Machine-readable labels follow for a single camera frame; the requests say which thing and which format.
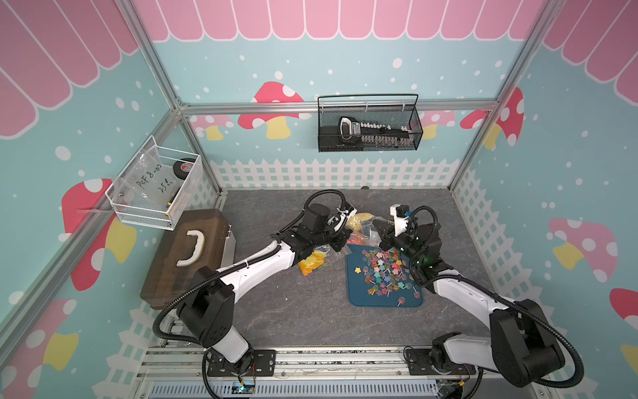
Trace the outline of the yellow duck ziploc bag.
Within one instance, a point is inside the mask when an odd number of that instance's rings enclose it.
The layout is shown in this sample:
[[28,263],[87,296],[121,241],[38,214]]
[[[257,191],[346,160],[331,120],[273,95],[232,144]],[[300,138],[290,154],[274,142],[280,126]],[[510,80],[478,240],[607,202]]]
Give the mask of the yellow duck ziploc bag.
[[307,258],[298,263],[298,267],[304,277],[328,264],[328,252],[324,250],[314,250]]

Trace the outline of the clear ziploc bag with candies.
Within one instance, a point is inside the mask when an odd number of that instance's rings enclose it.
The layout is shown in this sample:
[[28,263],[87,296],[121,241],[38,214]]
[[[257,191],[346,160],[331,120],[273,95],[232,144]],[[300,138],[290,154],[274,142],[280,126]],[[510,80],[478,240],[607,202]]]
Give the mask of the clear ziploc bag with candies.
[[370,213],[355,214],[347,221],[347,228],[352,230],[347,244],[379,247],[395,235],[392,221]]

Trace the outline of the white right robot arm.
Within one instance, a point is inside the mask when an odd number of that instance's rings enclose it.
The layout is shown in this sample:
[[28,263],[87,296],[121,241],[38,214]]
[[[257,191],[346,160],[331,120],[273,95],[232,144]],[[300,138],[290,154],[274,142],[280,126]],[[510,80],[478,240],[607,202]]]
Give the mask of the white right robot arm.
[[414,234],[397,233],[392,222],[376,220],[380,248],[396,249],[408,260],[415,283],[462,307],[484,324],[486,337],[450,332],[431,344],[431,362],[440,372],[454,365],[481,367],[499,373],[515,387],[576,387],[585,377],[582,357],[547,320],[531,299],[515,301],[466,278],[440,257],[437,224]]

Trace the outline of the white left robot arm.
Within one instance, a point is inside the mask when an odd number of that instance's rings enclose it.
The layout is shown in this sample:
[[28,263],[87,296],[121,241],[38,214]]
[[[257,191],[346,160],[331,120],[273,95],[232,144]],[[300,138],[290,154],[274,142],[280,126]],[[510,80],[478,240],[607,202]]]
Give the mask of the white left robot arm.
[[154,335],[194,343],[222,356],[237,374],[247,372],[254,364],[254,348],[234,327],[235,304],[274,274],[307,259],[316,248],[329,245],[341,250],[352,233],[347,222],[356,213],[346,201],[335,214],[323,204],[306,204],[266,248],[226,268],[199,269],[190,287],[160,311]]

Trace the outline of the socket wrench set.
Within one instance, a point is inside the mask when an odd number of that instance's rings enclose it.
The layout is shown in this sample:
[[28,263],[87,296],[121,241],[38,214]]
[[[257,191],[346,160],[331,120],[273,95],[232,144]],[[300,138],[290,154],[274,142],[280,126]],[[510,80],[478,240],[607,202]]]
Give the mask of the socket wrench set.
[[337,124],[338,136],[346,145],[387,147],[391,149],[412,148],[415,134],[407,126],[394,128],[391,125],[357,121],[341,117]]

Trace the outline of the black tape roll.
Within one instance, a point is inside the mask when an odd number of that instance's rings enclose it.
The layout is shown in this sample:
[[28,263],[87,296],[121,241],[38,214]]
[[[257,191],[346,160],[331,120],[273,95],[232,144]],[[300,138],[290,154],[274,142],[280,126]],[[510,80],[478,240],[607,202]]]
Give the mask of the black tape roll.
[[193,158],[185,158],[176,161],[172,166],[175,177],[185,181],[188,178],[189,173],[192,171],[194,163],[195,159]]

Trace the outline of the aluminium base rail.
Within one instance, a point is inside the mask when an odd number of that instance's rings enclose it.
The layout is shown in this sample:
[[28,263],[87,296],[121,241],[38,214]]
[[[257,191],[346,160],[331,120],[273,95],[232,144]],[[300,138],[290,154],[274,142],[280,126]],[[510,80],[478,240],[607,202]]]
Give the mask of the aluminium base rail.
[[[547,398],[542,389],[516,388],[498,374],[471,367],[439,375],[412,374],[408,351],[398,346],[276,347],[272,375],[253,372],[252,398],[435,398],[442,382],[478,387],[478,398]],[[154,347],[133,380],[131,398],[206,398],[203,352],[193,347]]]

